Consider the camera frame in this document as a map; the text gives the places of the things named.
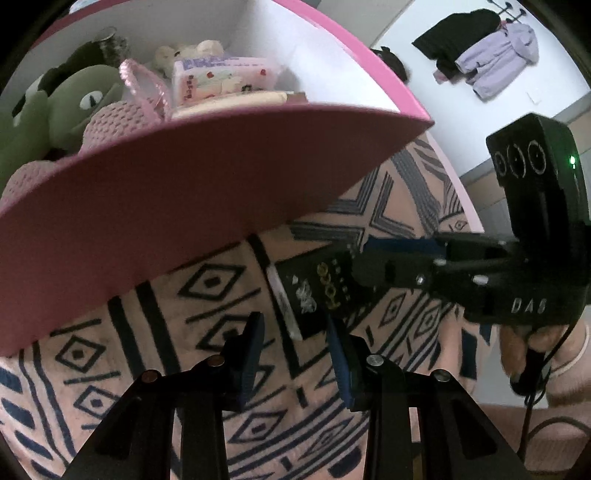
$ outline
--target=green plush toy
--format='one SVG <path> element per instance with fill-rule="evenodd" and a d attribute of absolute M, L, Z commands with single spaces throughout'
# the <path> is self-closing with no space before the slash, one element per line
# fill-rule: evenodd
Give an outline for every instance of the green plush toy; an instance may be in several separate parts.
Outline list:
<path fill-rule="evenodd" d="M 69 77 L 49 98 L 42 90 L 34 92 L 18 122 L 0 112 L 0 193 L 12 174 L 26 163 L 42 160 L 51 148 L 77 153 L 92 116 L 122 95 L 119 70 L 95 65 Z"/>
<path fill-rule="evenodd" d="M 0 112 L 0 192 L 25 163 L 42 159 L 50 149 L 47 94 L 35 92 L 22 109 L 18 125 Z"/>
<path fill-rule="evenodd" d="M 122 95 L 123 80 L 116 68 L 94 65 L 69 77 L 49 97 L 51 146 L 77 152 L 91 117 Z"/>

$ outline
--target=pink box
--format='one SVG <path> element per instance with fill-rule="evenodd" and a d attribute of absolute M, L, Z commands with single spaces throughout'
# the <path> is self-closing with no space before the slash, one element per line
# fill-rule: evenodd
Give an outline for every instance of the pink box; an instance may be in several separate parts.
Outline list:
<path fill-rule="evenodd" d="M 325 208 L 432 121 L 383 62 L 298 0 L 101 0 L 50 27 L 0 96 L 100 29 L 148 61 L 219 40 L 284 66 L 277 89 L 309 104 L 209 113 L 142 130 L 71 162 L 0 211 L 0 355 L 138 283 Z"/>

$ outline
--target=stuffed toy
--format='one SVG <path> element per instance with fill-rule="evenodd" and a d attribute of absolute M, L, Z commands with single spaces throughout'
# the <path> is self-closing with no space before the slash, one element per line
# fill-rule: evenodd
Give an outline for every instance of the stuffed toy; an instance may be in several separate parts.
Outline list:
<path fill-rule="evenodd" d="M 204 40 L 199 45 L 177 45 L 176 48 L 163 46 L 156 49 L 152 68 L 171 79 L 177 60 L 223 57 L 223 54 L 222 44 L 217 40 Z"/>
<path fill-rule="evenodd" d="M 87 67 L 64 81 L 49 97 L 51 146 L 78 152 L 92 116 L 123 95 L 119 70 L 107 65 Z"/>
<path fill-rule="evenodd" d="M 0 192 L 21 166 L 39 160 L 50 149 L 49 102 L 45 92 L 35 92 L 22 109 L 18 125 L 0 112 Z"/>
<path fill-rule="evenodd" d="M 126 38 L 115 35 L 115 29 L 111 29 L 109 33 L 102 37 L 98 35 L 94 41 L 81 45 L 59 67 L 49 69 L 42 74 L 19 100 L 12 110 L 12 116 L 16 117 L 20 113 L 25 101 L 33 93 L 43 90 L 49 97 L 65 80 L 82 69 L 93 65 L 119 67 L 119 64 L 129 56 L 128 41 Z"/>
<path fill-rule="evenodd" d="M 122 95 L 119 71 L 94 65 L 69 77 L 49 98 L 42 90 L 32 93 L 18 120 L 0 112 L 0 192 L 20 167 L 52 148 L 77 153 L 92 116 Z"/>

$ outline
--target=hanging clothes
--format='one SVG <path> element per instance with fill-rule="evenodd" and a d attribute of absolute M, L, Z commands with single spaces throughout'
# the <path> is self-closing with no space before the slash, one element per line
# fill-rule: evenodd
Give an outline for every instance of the hanging clothes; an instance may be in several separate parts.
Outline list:
<path fill-rule="evenodd" d="M 491 10 L 451 14 L 418 37 L 413 45 L 451 79 L 458 74 L 456 59 L 467 49 L 499 28 L 501 18 Z"/>
<path fill-rule="evenodd" d="M 529 25 L 509 23 L 466 50 L 456 65 L 483 100 L 507 87 L 528 64 L 538 62 L 538 40 Z"/>

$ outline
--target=black cable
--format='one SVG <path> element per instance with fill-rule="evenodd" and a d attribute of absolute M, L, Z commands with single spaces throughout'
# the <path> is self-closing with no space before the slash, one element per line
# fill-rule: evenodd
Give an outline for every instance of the black cable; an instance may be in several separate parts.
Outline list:
<path fill-rule="evenodd" d="M 573 419 L 571 417 L 554 417 L 552 419 L 544 420 L 541 423 L 538 423 L 534 428 L 527 435 L 527 439 L 531 440 L 535 435 L 537 435 L 542 429 L 550 425 L 554 425 L 555 423 L 565 423 L 571 425 L 575 428 L 578 428 L 581 432 L 583 432 L 587 437 L 591 437 L 591 427 L 585 425 L 582 421 L 578 421 L 577 419 Z"/>
<path fill-rule="evenodd" d="M 542 399 L 544 398 L 544 395 L 546 395 L 546 385 L 548 384 L 548 380 L 550 380 L 550 374 L 551 374 L 551 371 L 548 370 L 548 373 L 546 374 L 546 378 L 544 379 L 544 381 L 542 382 L 542 385 L 541 385 L 542 390 L 540 392 L 540 395 L 538 395 L 538 398 L 536 398 L 534 401 L 534 406 L 536 406 L 538 403 L 540 403 L 542 401 Z"/>
<path fill-rule="evenodd" d="M 523 420 L 523 427 L 521 429 L 521 440 L 519 441 L 519 449 L 517 450 L 517 456 L 524 463 L 525 463 L 525 454 L 527 452 L 527 445 L 528 445 L 528 441 L 530 439 L 528 434 L 530 431 L 531 413 L 534 408 L 535 392 L 537 391 L 538 385 L 540 385 L 540 382 L 542 381 L 542 379 L 541 379 L 542 372 L 543 372 L 545 366 L 548 365 L 548 363 L 550 363 L 550 361 L 552 360 L 554 355 L 556 355 L 556 352 L 560 349 L 560 347 L 562 347 L 564 345 L 566 339 L 572 333 L 576 324 L 577 324 L 577 322 L 574 322 L 571 325 L 569 325 L 569 327 L 563 333 L 563 335 L 560 338 L 560 340 L 558 341 L 558 343 L 554 346 L 554 348 L 550 351 L 550 353 L 548 355 L 546 355 L 546 358 L 544 358 L 544 362 L 542 363 L 542 367 L 540 368 L 540 377 L 538 379 L 538 382 L 536 382 L 536 386 L 534 387 L 534 391 L 530 395 L 528 395 L 525 399 L 527 402 L 527 406 L 525 409 L 525 418 Z"/>

